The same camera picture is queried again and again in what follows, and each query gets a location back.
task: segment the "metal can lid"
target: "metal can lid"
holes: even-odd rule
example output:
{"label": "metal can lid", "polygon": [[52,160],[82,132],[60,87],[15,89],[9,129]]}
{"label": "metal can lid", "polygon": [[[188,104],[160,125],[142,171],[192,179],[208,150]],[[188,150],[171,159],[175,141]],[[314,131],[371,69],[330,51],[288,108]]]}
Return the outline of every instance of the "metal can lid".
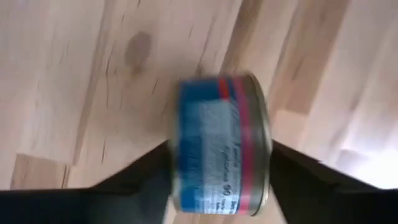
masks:
{"label": "metal can lid", "polygon": [[271,152],[272,152],[272,138],[271,138],[270,122],[269,122],[269,117],[268,117],[268,112],[267,112],[266,101],[265,101],[264,94],[262,92],[260,83],[258,82],[256,76],[253,73],[245,72],[245,74],[251,78],[251,80],[254,84],[254,91],[256,93],[259,109],[261,111],[262,127],[263,127],[262,130],[264,133],[264,150],[266,151],[266,158],[264,158],[264,160],[267,162],[265,173],[264,173],[264,191],[262,194],[261,204],[259,205],[257,212],[255,212],[253,214],[253,216],[255,216],[255,215],[258,215],[259,213],[261,213],[262,209],[264,208],[264,206],[268,200],[268,196],[269,196],[269,189],[270,189],[269,166],[270,166]]}

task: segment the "wood grain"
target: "wood grain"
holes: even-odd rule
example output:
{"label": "wood grain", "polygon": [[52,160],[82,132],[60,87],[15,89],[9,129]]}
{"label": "wood grain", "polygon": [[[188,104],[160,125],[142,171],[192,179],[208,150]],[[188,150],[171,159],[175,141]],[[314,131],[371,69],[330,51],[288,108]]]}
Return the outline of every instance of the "wood grain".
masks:
{"label": "wood grain", "polygon": [[72,163],[103,1],[51,0],[21,153]]}
{"label": "wood grain", "polygon": [[93,185],[167,138],[175,81],[218,72],[240,3],[107,2],[70,186]]}
{"label": "wood grain", "polygon": [[65,164],[18,154],[11,189],[62,189],[66,187],[68,172]]}
{"label": "wood grain", "polygon": [[0,1],[0,189],[9,189],[43,56],[48,0]]}

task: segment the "tuna can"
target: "tuna can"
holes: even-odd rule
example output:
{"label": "tuna can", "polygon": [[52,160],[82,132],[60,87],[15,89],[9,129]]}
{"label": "tuna can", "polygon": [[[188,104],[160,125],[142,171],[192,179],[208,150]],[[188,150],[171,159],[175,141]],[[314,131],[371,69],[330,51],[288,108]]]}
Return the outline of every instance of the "tuna can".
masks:
{"label": "tuna can", "polygon": [[271,136],[253,74],[178,84],[172,125],[177,210],[255,215],[269,191]]}

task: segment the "light wooden plank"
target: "light wooden plank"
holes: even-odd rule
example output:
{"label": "light wooden plank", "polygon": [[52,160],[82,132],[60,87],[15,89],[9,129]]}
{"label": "light wooden plank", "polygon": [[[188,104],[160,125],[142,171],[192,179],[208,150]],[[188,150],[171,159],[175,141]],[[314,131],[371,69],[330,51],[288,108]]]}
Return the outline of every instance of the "light wooden plank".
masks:
{"label": "light wooden plank", "polygon": [[343,142],[344,149],[370,156],[387,150],[398,124],[398,16],[388,26]]}
{"label": "light wooden plank", "polygon": [[245,70],[268,93],[298,1],[245,0],[239,12],[223,71]]}
{"label": "light wooden plank", "polygon": [[269,92],[269,114],[308,114],[349,0],[300,1]]}
{"label": "light wooden plank", "polygon": [[169,224],[173,223],[177,217],[177,211],[174,207],[173,199],[169,197],[169,201],[167,202],[167,207],[164,213],[163,223]]}
{"label": "light wooden plank", "polygon": [[68,172],[65,164],[18,154],[11,189],[61,189],[66,186]]}
{"label": "light wooden plank", "polygon": [[309,113],[300,150],[327,164],[335,161],[397,6],[397,1],[387,0],[351,2]]}
{"label": "light wooden plank", "polygon": [[32,84],[29,120],[19,152],[72,163],[103,1],[51,0],[48,4],[41,40],[44,59]]}
{"label": "light wooden plank", "polygon": [[279,110],[272,124],[272,138],[297,149],[307,117],[287,110]]}
{"label": "light wooden plank", "polygon": [[0,1],[0,189],[9,189],[44,54],[49,0]]}

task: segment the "blurry can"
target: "blurry can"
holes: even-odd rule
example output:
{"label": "blurry can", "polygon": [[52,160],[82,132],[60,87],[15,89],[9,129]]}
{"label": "blurry can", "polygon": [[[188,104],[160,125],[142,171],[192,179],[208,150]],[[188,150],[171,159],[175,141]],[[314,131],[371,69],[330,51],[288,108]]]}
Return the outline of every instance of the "blurry can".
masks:
{"label": "blurry can", "polygon": [[171,139],[177,210],[255,215],[269,191],[271,136],[253,74],[182,81]]}

